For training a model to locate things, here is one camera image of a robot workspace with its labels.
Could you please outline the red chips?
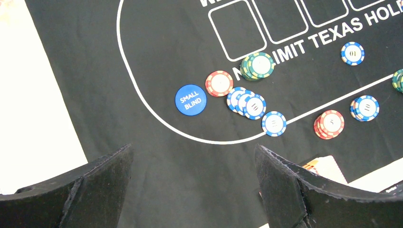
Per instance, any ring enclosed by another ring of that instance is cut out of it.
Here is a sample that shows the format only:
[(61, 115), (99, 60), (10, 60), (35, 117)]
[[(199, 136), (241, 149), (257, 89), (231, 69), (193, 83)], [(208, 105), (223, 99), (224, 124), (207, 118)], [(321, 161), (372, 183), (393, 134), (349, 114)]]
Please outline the red chips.
[(216, 97), (227, 95), (233, 89), (233, 79), (231, 75), (222, 70), (214, 71), (205, 81), (207, 92)]

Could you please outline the red poker chip stack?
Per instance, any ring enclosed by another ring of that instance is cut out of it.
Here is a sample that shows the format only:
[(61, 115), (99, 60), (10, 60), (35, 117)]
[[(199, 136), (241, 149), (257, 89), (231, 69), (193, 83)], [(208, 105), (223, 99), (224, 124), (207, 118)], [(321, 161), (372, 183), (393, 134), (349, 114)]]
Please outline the red poker chip stack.
[(323, 112), (314, 122), (315, 134), (324, 140), (337, 137), (344, 129), (343, 116), (336, 110)]

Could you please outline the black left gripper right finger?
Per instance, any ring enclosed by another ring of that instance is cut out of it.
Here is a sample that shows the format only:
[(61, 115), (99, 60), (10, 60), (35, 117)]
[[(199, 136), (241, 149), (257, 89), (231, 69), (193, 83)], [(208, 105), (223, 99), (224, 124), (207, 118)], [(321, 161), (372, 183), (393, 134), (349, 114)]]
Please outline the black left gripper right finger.
[(308, 171), (265, 146), (254, 150), (271, 228), (400, 228), (403, 199), (359, 190)]

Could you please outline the blue chips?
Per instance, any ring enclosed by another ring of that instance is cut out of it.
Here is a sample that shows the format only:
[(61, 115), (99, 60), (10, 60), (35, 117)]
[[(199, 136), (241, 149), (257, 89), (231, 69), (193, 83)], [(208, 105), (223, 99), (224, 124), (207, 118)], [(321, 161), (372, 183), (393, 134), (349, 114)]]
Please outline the blue chips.
[(278, 111), (267, 112), (267, 104), (263, 96), (243, 87), (235, 87), (227, 94), (227, 105), (230, 110), (250, 120), (261, 120), (261, 128), (266, 135), (277, 137), (287, 127), (285, 116)]

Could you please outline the green chips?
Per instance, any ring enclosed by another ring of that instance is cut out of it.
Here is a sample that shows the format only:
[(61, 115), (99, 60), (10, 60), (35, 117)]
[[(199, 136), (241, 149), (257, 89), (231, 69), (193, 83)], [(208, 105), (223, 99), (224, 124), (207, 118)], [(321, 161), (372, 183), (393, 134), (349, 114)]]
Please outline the green chips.
[(242, 76), (249, 81), (257, 81), (269, 77), (274, 71), (275, 62), (265, 52), (257, 52), (245, 57), (240, 64)]

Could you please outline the blue poker chip stack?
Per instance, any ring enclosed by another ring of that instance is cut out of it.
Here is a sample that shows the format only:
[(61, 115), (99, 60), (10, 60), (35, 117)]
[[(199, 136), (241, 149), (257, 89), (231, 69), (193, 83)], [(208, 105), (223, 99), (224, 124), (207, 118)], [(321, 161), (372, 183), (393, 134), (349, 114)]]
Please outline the blue poker chip stack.
[(371, 95), (363, 95), (350, 104), (350, 114), (356, 120), (368, 122), (378, 116), (380, 106), (378, 101)]

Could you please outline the blue small blind button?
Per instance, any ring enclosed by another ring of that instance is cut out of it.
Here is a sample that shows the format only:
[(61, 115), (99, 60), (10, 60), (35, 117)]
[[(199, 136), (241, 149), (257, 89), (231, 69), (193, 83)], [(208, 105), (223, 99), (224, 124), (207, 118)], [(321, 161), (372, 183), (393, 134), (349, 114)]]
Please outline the blue small blind button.
[(205, 109), (206, 104), (206, 93), (198, 85), (184, 85), (175, 95), (176, 108), (179, 112), (187, 116), (200, 114)]

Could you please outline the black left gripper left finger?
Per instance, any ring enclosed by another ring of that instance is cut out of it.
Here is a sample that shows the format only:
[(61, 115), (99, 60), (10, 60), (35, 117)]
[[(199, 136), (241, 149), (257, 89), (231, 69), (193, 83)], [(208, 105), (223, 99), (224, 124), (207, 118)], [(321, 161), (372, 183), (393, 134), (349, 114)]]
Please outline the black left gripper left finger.
[(130, 144), (0, 197), (3, 228), (115, 228), (131, 178)]

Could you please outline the lone blue chip mid-table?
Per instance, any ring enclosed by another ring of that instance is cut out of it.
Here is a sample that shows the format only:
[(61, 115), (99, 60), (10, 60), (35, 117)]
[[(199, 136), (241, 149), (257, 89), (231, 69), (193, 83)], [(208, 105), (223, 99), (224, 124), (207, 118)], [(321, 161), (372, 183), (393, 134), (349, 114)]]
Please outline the lone blue chip mid-table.
[(365, 57), (365, 50), (357, 42), (348, 42), (341, 47), (340, 56), (343, 62), (350, 66), (361, 64)]

